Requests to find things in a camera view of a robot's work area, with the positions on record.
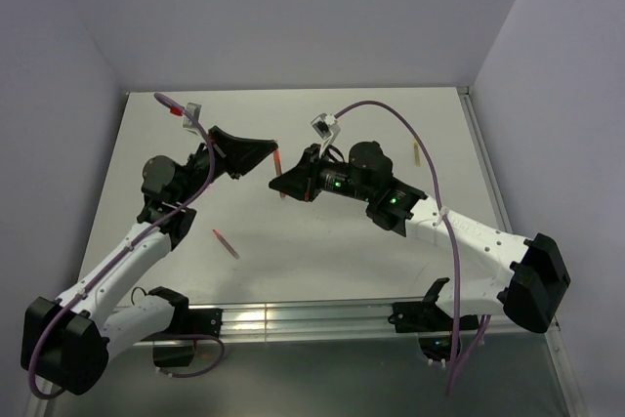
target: white table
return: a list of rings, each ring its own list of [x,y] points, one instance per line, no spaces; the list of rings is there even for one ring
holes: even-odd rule
[[[167,94],[181,104],[202,104],[201,123],[239,137],[276,139],[282,168],[291,168],[318,136],[310,126],[360,100],[390,104],[412,123],[439,174],[443,203],[497,226],[488,181],[480,168],[470,124],[454,88],[224,91]],[[341,118],[336,142],[344,154],[361,141],[379,142],[395,175],[433,193],[423,156],[391,114],[373,106]],[[134,93],[124,113],[81,269],[90,271],[113,249],[143,207],[142,169],[154,155],[185,163],[200,140],[182,129],[150,93]],[[323,193],[314,203],[281,200],[268,189],[275,176],[269,157],[239,181],[222,176],[194,204],[190,233],[138,285],[166,286],[193,304],[260,303],[420,296],[452,275],[449,253],[383,231],[365,216],[365,204]],[[238,251],[233,258],[214,236],[218,229]],[[464,278],[481,276],[465,264]],[[129,304],[126,296],[120,305]]]

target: metal frame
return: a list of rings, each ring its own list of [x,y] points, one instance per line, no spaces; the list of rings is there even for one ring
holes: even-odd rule
[[[510,219],[506,213],[503,199],[488,159],[484,141],[471,103],[471,89],[460,87],[458,96],[467,119],[474,146],[477,149],[479,166],[484,179],[488,182],[487,190],[495,206],[495,216],[500,229],[512,232]],[[388,323],[392,314],[392,303],[397,301],[418,301],[420,298],[344,300],[325,302],[262,303],[248,305],[201,305],[192,309],[221,308],[223,325],[220,338],[226,343],[279,343],[294,341],[329,341],[358,339],[392,339],[406,337],[396,334],[395,328]],[[494,316],[487,334],[509,334],[524,332],[506,316]],[[463,332],[473,335],[474,331]],[[437,333],[419,334],[419,337],[436,336]],[[588,416],[585,403],[575,378],[570,361],[564,350],[560,326],[555,319],[545,333],[556,376],[560,382],[562,396],[567,408],[567,415]],[[153,345],[178,345],[179,341],[143,341],[135,347]],[[52,384],[40,380],[40,389],[49,392]],[[43,417],[47,404],[32,396],[25,417]]]

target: gray floor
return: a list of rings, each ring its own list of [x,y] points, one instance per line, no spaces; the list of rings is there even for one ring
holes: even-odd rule
[[[155,375],[150,349],[135,348],[47,417],[566,415],[539,335],[489,335],[450,398],[444,380],[414,338],[229,345],[219,368],[185,380]]]

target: purple wall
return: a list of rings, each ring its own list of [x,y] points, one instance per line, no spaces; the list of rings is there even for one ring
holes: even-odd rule
[[[77,274],[121,94],[67,0],[0,0],[0,413],[21,415],[23,313]]]
[[[592,415],[625,408],[625,0],[517,0],[475,85],[515,230],[559,241],[559,318]]]
[[[471,85],[514,0],[70,0],[128,90]]]

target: gray wall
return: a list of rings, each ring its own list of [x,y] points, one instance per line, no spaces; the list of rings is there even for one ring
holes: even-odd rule
[[[23,313],[77,272],[121,111],[67,0],[0,0],[0,413],[21,415]]]
[[[128,90],[470,85],[514,0],[71,0]]]
[[[625,0],[517,0],[475,86],[516,230],[559,242],[560,319],[594,416],[625,408]]]

